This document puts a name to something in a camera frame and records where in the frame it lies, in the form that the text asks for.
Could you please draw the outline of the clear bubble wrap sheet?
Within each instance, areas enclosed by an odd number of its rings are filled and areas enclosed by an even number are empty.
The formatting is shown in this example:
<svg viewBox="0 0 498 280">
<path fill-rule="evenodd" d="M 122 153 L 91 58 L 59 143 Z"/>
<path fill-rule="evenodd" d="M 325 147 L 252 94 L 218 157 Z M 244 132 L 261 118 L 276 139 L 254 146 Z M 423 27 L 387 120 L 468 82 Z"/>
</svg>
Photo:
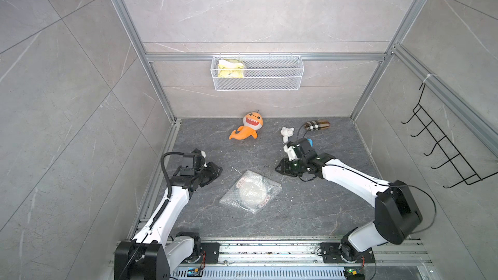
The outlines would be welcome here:
<svg viewBox="0 0 498 280">
<path fill-rule="evenodd" d="M 257 214 L 281 191 L 281 184 L 256 172 L 246 171 L 221 198 L 220 204 Z"/>
</svg>

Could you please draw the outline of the white dinner plate dark rim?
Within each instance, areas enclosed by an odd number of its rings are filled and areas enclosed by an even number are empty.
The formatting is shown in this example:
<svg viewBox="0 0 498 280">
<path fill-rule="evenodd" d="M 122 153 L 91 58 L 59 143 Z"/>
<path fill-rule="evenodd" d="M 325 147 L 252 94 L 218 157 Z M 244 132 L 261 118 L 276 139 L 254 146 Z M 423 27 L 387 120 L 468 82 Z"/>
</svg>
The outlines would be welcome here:
<svg viewBox="0 0 498 280">
<path fill-rule="evenodd" d="M 257 213 L 271 199 L 262 177 L 242 177 L 236 183 L 236 202 L 243 209 Z"/>
</svg>

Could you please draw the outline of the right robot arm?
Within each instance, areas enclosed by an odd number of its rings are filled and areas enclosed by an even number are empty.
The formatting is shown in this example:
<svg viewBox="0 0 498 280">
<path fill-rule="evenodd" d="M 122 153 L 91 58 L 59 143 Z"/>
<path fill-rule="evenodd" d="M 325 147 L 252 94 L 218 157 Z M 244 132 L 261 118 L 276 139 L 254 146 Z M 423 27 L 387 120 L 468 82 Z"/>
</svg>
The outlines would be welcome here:
<svg viewBox="0 0 498 280">
<path fill-rule="evenodd" d="M 374 246 L 391 243 L 399 245 L 412 234 L 424 232 L 436 220 L 433 216 L 426 228 L 416 230 L 423 215 L 411 192 L 424 193 L 437 209 L 434 198 L 426 191 L 400 180 L 381 180 L 348 166 L 327 153 L 317 153 L 310 139 L 289 141 L 283 146 L 287 157 L 275 171 L 284 176 L 300 178 L 305 173 L 333 182 L 368 202 L 374 208 L 374 220 L 348 232 L 338 246 L 341 258 L 355 263 L 362 254 Z"/>
</svg>

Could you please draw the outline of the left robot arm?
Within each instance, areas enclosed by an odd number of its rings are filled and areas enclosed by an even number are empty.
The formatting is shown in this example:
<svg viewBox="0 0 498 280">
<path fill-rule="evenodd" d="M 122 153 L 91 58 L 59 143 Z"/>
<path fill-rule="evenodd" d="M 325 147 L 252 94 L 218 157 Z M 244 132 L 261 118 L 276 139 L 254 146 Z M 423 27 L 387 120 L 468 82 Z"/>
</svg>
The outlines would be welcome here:
<svg viewBox="0 0 498 280">
<path fill-rule="evenodd" d="M 150 219 L 129 241 L 122 241 L 114 252 L 114 279 L 169 279 L 183 262 L 205 268 L 207 254 L 200 235 L 180 232 L 168 243 L 168 237 L 181 211 L 193 193 L 211 184 L 223 171 L 206 161 L 206 153 L 166 152 L 160 158 L 167 189 Z"/>
</svg>

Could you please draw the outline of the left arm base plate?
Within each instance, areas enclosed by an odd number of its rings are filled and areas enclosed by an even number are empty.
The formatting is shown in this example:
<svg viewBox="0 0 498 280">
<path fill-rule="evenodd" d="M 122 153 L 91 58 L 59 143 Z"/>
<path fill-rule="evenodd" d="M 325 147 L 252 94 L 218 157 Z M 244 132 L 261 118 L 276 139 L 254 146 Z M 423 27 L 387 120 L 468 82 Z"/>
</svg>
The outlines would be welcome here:
<svg viewBox="0 0 498 280">
<path fill-rule="evenodd" d="M 195 244 L 193 253 L 184 262 L 189 264 L 217 264 L 220 255 L 220 243 L 202 242 Z"/>
</svg>

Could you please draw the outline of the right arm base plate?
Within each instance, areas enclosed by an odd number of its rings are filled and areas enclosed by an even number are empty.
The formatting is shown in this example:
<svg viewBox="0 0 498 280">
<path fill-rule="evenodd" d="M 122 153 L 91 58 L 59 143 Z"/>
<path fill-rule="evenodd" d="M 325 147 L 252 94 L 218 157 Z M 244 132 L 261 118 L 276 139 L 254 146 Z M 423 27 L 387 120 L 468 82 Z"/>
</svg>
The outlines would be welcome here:
<svg viewBox="0 0 498 280">
<path fill-rule="evenodd" d="M 376 258 L 373 250 L 369 248 L 366 251 L 358 252 L 355 249 L 344 250 L 340 242 L 321 242 L 319 249 L 316 251 L 326 264 L 332 263 L 375 263 Z"/>
</svg>

